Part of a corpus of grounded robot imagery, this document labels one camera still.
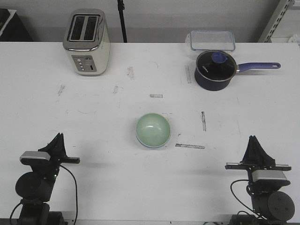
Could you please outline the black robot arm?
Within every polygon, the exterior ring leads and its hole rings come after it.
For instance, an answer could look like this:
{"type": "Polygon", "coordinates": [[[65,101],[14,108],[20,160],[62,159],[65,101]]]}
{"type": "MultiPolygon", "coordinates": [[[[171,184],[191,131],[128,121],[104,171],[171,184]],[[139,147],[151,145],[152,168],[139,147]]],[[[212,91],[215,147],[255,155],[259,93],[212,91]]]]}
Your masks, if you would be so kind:
{"type": "Polygon", "coordinates": [[[20,156],[23,165],[29,165],[31,172],[23,174],[15,185],[16,193],[22,198],[11,212],[22,206],[18,225],[68,225],[61,211],[50,211],[50,201],[60,168],[70,173],[75,182],[75,225],[78,217],[78,187],[75,176],[63,163],[79,164],[78,157],[68,157],[64,135],[58,133],[50,143],[37,151],[25,151],[20,156]]]}
{"type": "Polygon", "coordinates": [[[246,152],[239,163],[226,163],[227,170],[247,171],[246,192],[251,197],[249,212],[232,215],[231,225],[286,225],[295,214],[291,197],[280,191],[290,185],[284,175],[289,165],[278,165],[260,145],[256,136],[249,137],[246,152]]]}

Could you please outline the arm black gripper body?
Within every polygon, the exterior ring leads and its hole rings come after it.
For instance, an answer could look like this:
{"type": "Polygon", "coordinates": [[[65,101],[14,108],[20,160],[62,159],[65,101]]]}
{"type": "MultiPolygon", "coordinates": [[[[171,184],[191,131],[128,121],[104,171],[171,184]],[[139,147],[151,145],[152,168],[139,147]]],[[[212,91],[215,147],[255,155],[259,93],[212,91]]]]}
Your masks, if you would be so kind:
{"type": "Polygon", "coordinates": [[[287,180],[259,180],[253,182],[252,172],[256,170],[279,170],[283,173],[290,171],[289,165],[254,165],[242,163],[226,163],[225,169],[229,170],[245,170],[248,176],[248,192],[252,195],[262,195],[265,193],[273,193],[282,187],[289,186],[291,182],[287,180]]]}
{"type": "Polygon", "coordinates": [[[59,174],[60,166],[62,163],[78,164],[80,163],[79,157],[67,157],[66,159],[54,157],[50,158],[50,162],[47,165],[30,165],[33,172],[38,173],[42,178],[49,180],[56,180],[59,174]]]}

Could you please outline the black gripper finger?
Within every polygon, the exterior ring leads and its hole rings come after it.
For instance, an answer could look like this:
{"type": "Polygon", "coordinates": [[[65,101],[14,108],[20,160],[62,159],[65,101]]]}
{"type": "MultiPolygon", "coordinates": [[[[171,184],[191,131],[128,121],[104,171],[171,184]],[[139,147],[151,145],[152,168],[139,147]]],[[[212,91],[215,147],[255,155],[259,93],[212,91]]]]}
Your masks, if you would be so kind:
{"type": "Polygon", "coordinates": [[[250,163],[254,162],[255,158],[254,158],[253,149],[254,149],[254,137],[251,135],[248,140],[245,154],[241,160],[242,164],[250,164],[250,163]]]}
{"type": "Polygon", "coordinates": [[[60,133],[58,133],[45,147],[38,149],[39,152],[46,152],[50,156],[59,155],[60,151],[60,133]]]}
{"type": "Polygon", "coordinates": [[[68,156],[66,154],[64,135],[60,133],[60,158],[66,159],[68,156]]]}
{"type": "Polygon", "coordinates": [[[275,165],[276,161],[271,156],[269,156],[265,150],[260,145],[258,139],[256,136],[253,136],[253,142],[254,142],[254,155],[255,155],[255,161],[257,165],[275,165]]]}

